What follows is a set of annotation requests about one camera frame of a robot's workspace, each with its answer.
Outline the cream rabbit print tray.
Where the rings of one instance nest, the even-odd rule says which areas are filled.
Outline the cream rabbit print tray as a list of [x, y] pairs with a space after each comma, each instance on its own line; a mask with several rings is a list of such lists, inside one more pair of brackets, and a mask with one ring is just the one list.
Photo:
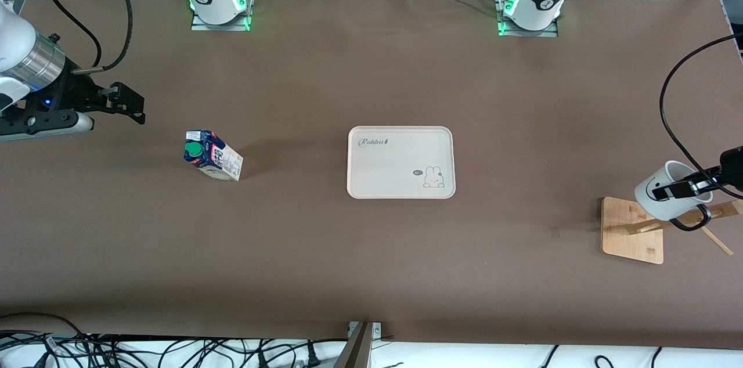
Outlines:
[[346, 191], [358, 200], [444, 200], [456, 193], [447, 127], [355, 127], [348, 133]]

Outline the blue white milk carton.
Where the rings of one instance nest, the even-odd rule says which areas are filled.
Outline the blue white milk carton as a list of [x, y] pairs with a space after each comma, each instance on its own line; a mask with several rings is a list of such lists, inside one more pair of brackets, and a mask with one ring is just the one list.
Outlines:
[[183, 158], [210, 178], [240, 180], [243, 157], [213, 131], [186, 132]]

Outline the aluminium profile bar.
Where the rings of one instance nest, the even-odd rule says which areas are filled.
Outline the aluminium profile bar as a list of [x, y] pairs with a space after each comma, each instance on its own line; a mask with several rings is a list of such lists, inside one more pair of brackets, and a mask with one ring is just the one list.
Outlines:
[[350, 322], [349, 339], [333, 368], [370, 368], [372, 344], [381, 338], [380, 322]]

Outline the white mug with black handle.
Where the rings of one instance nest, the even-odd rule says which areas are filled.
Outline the white mug with black handle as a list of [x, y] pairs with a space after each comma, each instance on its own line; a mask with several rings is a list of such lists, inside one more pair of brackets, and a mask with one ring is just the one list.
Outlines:
[[[634, 198], [642, 209], [653, 218], [662, 222], [670, 222], [679, 230], [691, 232], [703, 228], [711, 222], [713, 214], [708, 203], [713, 200], [713, 194], [707, 193], [695, 198], [656, 200], [652, 195], [653, 188], [669, 185], [674, 181], [682, 180], [692, 174], [694, 169], [679, 161], [667, 161], [661, 169], [639, 183], [634, 189]], [[694, 223], [684, 223], [680, 217], [690, 210], [697, 210], [699, 217]]]

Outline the wooden mug rack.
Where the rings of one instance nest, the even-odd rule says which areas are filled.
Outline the wooden mug rack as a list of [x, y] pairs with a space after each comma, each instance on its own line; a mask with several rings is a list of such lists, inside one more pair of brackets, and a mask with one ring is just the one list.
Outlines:
[[[743, 215], [743, 200], [733, 200], [708, 207], [712, 219]], [[688, 211], [679, 222], [690, 227], [702, 221], [703, 212]], [[600, 233], [601, 250], [605, 254], [660, 265], [664, 260], [663, 230], [676, 229], [670, 222], [652, 218], [639, 203], [605, 197], [601, 199]], [[732, 250], [707, 227], [699, 229], [727, 256]]]

